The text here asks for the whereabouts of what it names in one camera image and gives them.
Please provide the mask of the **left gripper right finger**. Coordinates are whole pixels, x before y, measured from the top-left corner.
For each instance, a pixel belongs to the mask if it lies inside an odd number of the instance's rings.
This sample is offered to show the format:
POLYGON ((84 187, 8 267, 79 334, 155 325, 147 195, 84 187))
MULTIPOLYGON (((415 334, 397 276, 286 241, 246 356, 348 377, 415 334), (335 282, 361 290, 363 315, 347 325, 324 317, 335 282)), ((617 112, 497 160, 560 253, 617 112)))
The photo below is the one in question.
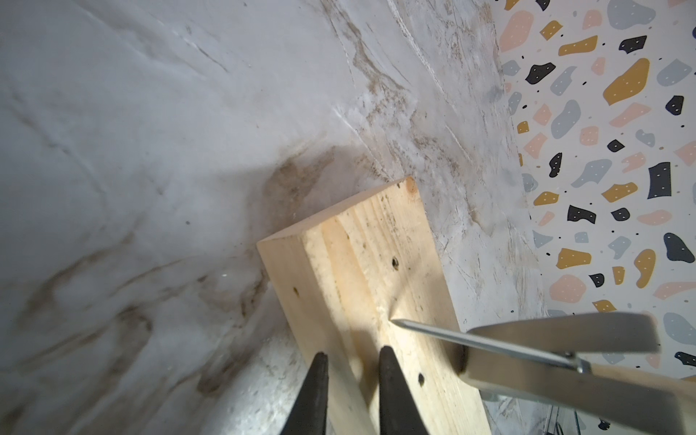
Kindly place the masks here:
POLYGON ((379 354, 379 424, 382 435, 428 435, 391 346, 379 354))

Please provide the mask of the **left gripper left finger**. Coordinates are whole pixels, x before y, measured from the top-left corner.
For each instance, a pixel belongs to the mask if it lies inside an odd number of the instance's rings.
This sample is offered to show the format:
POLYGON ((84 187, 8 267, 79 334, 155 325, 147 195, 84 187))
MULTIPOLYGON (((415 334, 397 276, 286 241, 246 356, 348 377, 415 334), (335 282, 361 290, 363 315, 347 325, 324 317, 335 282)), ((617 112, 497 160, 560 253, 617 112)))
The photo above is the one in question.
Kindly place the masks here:
POLYGON ((325 435, 329 390, 328 355, 315 355, 281 435, 325 435))

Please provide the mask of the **wooden handle claw hammer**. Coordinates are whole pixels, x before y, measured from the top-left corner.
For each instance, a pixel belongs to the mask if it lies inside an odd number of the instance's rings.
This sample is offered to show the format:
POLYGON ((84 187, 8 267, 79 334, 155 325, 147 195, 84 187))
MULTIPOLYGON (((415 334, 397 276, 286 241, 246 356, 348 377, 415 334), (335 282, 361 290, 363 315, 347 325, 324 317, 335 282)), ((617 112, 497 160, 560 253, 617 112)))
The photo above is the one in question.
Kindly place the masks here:
MULTIPOLYGON (((556 355, 657 353, 653 319, 592 313, 480 326, 473 335, 556 355)), ((695 385, 636 369, 584 362, 565 368, 469 348, 462 380, 484 392, 546 402, 650 434, 695 431, 695 385)))

